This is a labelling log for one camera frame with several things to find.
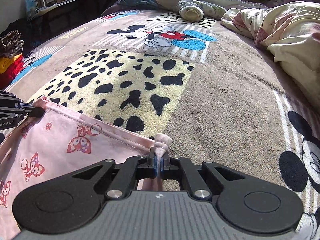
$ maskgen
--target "bed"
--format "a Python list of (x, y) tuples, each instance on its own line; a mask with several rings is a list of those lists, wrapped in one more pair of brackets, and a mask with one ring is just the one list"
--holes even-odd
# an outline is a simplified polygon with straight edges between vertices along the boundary
[[(23, 62), (6, 91), (28, 103), (44, 95), (147, 138), (167, 134), (171, 156), (287, 187), (304, 203), (298, 230), (319, 239), (319, 114), (252, 40), (207, 17), (127, 10), (51, 39)], [(175, 181), (164, 188), (179, 190)]]

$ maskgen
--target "metal bolt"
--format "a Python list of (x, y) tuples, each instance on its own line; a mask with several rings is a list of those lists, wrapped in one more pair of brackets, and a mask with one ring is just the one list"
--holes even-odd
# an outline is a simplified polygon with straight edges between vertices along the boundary
[(117, 189), (112, 189), (107, 192), (107, 196), (111, 198), (119, 198), (122, 196), (122, 192)]
[(209, 191), (206, 191), (204, 189), (199, 189), (195, 192), (195, 195), (198, 197), (198, 198), (206, 198), (206, 197), (209, 197), (210, 196), (210, 192)]

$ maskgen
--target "gray gripper base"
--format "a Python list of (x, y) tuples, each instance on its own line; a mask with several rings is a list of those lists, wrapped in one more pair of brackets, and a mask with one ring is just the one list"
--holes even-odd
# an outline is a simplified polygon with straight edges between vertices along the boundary
[(133, 191), (124, 200), (108, 202), (100, 215), (84, 227), (61, 235), (22, 231), (14, 240), (291, 240), (252, 236), (226, 224), (208, 202), (187, 192)]

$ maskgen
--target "pink pillowcase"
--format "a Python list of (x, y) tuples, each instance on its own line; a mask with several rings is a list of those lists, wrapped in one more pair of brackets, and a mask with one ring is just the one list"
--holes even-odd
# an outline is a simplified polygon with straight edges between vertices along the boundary
[[(0, 145), (0, 238), (20, 230), (12, 202), (22, 190), (104, 159), (123, 163), (148, 155), (154, 142), (133, 132), (93, 119), (41, 97), (33, 106), (42, 118), (27, 118)], [(161, 188), (161, 180), (140, 181), (138, 188)]]

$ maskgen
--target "yellow clothing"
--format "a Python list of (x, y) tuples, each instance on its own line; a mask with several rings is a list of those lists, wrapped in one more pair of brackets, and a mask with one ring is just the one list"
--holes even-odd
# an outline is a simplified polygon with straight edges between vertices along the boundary
[(19, 57), (21, 56), (21, 54), (13, 57), (13, 58), (7, 58), (7, 57), (0, 57), (0, 74), (4, 73), (8, 67), (14, 63)]

